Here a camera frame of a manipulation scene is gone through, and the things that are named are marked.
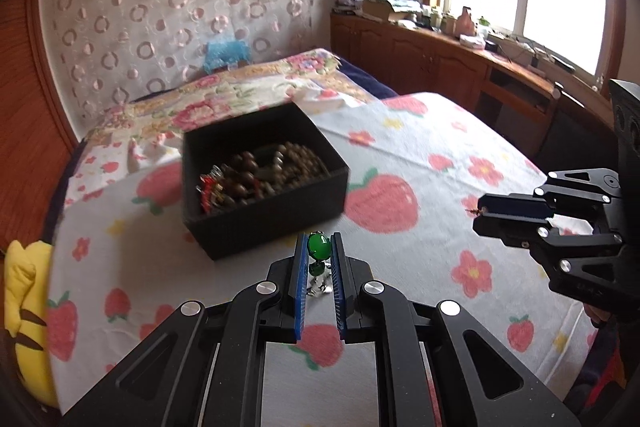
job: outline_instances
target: bedspread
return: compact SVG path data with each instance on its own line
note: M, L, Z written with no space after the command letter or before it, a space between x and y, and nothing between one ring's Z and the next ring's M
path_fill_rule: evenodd
M478 237L469 212L486 192L530 194L545 176L436 94L313 120L351 169L344 214L316 229L341 232L348 255L367 261L376 279L408 299L460 302L563 397L588 353L590 321L580 303L548 290L526 250ZM179 164L171 163L67 209L47 320L63 411L181 303L231 300L264 279L273 261L292 255L295 237L286 237L211 261L182 224L179 184ZM151 213L145 198L162 212ZM562 233L591 233L583 221L559 216L554 223ZM262 425L378 425L374 365L371 345L338 339L333 298L308 298L302 341L268 346Z
M294 100L308 114L375 100L322 49L212 74L150 100L108 110L87 135L65 207L132 172L180 156L182 133Z

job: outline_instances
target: silver screw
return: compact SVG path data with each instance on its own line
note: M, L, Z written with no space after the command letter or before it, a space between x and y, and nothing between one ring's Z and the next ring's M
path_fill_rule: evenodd
M185 302L180 307L180 313L182 313L182 315L187 315L187 317L193 317L193 315L200 313L200 304L194 301Z
M260 282L255 287L255 290L262 295L269 295L274 291L276 291L276 289L278 289L278 287L274 285L274 283L272 283L271 281Z
M444 301L440 304L440 311L449 317L455 317L460 313L460 305L453 301Z
M364 285L364 291L372 295L378 295L385 290L385 285L382 282L370 281Z

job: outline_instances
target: green gemstone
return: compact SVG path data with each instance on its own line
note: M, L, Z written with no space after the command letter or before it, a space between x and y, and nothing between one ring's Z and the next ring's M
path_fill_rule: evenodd
M324 233L314 232L309 235L309 241L306 245L309 255L316 261L326 261L331 257L331 242L326 238Z
M322 261L317 261L316 263L311 263L309 265L309 275L313 277L318 277L324 273L324 263Z

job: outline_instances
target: yellow plush toy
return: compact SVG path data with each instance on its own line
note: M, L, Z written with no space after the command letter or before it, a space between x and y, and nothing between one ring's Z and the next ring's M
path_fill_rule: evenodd
M47 328L47 283L51 246L38 241L9 245L4 258L4 327L15 342L20 380L37 400L58 407L53 386Z

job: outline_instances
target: open box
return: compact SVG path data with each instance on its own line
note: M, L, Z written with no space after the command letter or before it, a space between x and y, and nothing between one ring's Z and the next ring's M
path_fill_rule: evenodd
M200 176L234 154L269 144L306 145L329 174L275 196L207 215L200 205ZM184 135L182 219L212 259L257 247L339 216L349 168L318 128L294 103L216 122Z

